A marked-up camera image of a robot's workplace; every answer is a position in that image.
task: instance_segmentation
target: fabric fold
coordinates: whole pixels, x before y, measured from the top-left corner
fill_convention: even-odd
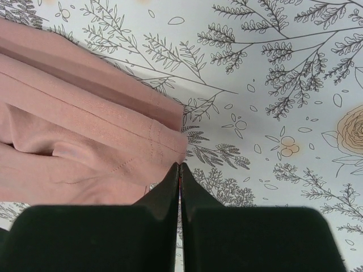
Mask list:
[[[133,203],[184,160],[182,117],[66,39],[0,19],[0,201]]]

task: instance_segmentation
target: orange flower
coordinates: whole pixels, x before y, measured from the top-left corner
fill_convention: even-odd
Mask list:
[[[363,105],[348,112],[339,121],[337,142],[341,152],[363,155]]]

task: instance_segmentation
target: folded cloth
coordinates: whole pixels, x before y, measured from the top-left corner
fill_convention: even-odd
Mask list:
[[[0,201],[131,204],[184,160],[182,115],[67,39],[0,19]]]

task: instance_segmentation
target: black object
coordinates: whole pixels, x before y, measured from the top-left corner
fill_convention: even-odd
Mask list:
[[[223,207],[186,164],[132,206],[26,209],[0,232],[0,271],[173,271],[179,184],[186,272],[345,272],[320,213]]]

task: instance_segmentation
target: floral pattern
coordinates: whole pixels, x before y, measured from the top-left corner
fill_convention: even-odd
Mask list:
[[[187,163],[211,195],[320,211],[347,270],[363,272],[360,1],[0,0],[0,16],[174,99]],[[26,207],[1,203],[0,225]],[[183,271],[180,218],[178,234]]]

